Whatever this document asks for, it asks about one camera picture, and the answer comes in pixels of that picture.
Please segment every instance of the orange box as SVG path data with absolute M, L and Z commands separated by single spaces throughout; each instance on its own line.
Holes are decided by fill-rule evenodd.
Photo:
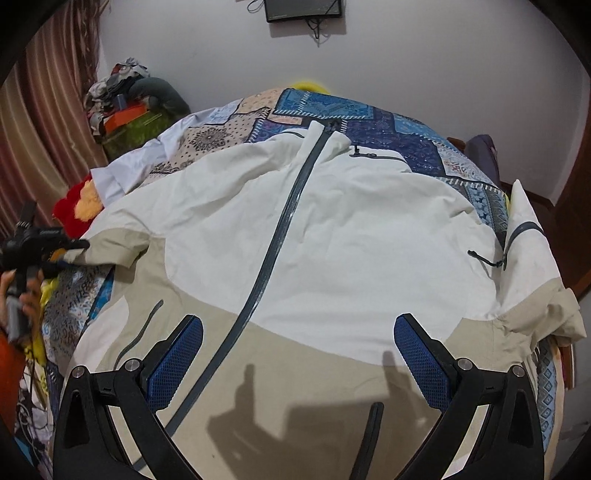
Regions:
M 115 112 L 105 122 L 105 131 L 110 134 L 113 130 L 128 124 L 132 120 L 142 116 L 147 111 L 148 109 L 146 106 L 143 103 L 140 103 L 139 105 L 130 106 L 120 112 Z

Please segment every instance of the hand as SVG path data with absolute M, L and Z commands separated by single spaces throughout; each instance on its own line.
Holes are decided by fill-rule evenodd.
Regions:
M 4 330 L 8 326 L 8 313 L 6 307 L 6 292 L 14 280 L 14 271 L 4 272 L 0 277 L 0 325 Z M 27 281 L 27 292 L 23 293 L 19 300 L 22 303 L 22 311 L 31 322 L 33 332 L 39 328 L 41 318 L 41 282 L 43 281 L 43 272 L 40 270 L 37 278 L 30 278 Z

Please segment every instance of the patterned bedspread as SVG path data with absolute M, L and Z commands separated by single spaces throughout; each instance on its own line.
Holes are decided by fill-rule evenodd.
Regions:
M 142 185 L 182 170 L 207 153 L 245 142 L 261 142 L 288 128 L 307 128 L 312 120 L 336 121 L 339 131 L 358 147 L 398 151 L 413 172 L 435 177 L 467 198 L 504 246 L 508 221 L 504 192 L 448 140 L 412 118 L 321 93 L 274 89 L 215 109 L 205 124 L 185 130 L 177 152 L 157 164 Z M 359 157 L 359 161 L 370 159 L 371 155 Z M 113 275 L 109 270 L 77 267 L 64 272 L 60 288 L 50 300 L 43 326 L 49 418 L 57 414 L 62 373 L 80 335 L 110 298 Z M 540 343 L 538 409 L 545 449 L 553 431 L 560 390 L 560 357 L 555 350 L 551 340 Z M 46 442 L 36 442 L 35 448 L 46 464 L 49 456 L 42 444 Z

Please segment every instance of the orange stuffed toy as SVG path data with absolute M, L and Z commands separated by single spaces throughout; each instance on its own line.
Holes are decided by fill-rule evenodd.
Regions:
M 103 204 L 95 183 L 88 174 L 69 190 L 65 198 L 56 203 L 53 216 L 60 221 L 70 238 L 80 238 L 102 210 Z

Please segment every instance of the yellow object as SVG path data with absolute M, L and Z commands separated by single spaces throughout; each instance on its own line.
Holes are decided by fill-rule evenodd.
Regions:
M 59 281 L 57 278 L 52 280 L 46 280 L 41 285 L 41 318 L 43 318 L 43 312 L 45 306 L 53 293 L 57 290 Z M 24 345 L 24 352 L 27 359 L 35 359 L 35 363 L 42 368 L 45 368 L 47 363 L 47 357 L 45 354 L 45 344 L 43 344 L 43 336 L 41 335 L 41 325 L 39 324 L 38 332 L 31 332 L 31 343 Z
M 80 200 L 74 207 L 74 217 L 83 222 L 88 222 L 96 217 L 102 209 L 103 204 L 96 191 L 95 182 L 89 180 L 80 191 Z
M 306 92 L 325 93 L 326 95 L 330 95 L 327 89 L 314 82 L 297 82 L 294 83 L 291 88 L 295 88 L 296 90 L 305 90 Z

